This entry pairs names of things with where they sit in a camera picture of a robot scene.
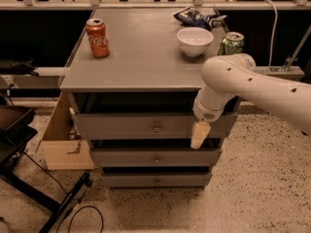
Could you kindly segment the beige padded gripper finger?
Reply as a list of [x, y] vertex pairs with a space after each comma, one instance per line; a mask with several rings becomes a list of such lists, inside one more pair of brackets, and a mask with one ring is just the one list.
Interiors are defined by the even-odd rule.
[[190, 147], [195, 150], [200, 149], [210, 130], [211, 126], [208, 122], [196, 121], [192, 126]]

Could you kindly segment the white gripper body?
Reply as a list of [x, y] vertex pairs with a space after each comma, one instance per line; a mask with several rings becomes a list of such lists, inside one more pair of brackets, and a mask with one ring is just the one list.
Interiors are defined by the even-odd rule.
[[193, 102], [192, 110], [193, 110], [193, 114], [198, 120], [205, 121], [205, 122], [216, 121], [224, 111], [223, 108], [220, 108], [220, 109], [207, 108], [200, 102], [198, 97], [196, 97]]

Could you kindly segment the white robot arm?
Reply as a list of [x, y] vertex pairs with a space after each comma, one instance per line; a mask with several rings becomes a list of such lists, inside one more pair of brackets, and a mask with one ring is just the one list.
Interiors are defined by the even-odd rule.
[[192, 107], [196, 117], [190, 140], [193, 149], [202, 146], [210, 124], [218, 120], [235, 96], [311, 134], [310, 84], [259, 74], [255, 60], [245, 53], [209, 58], [202, 66], [201, 76], [204, 85]]

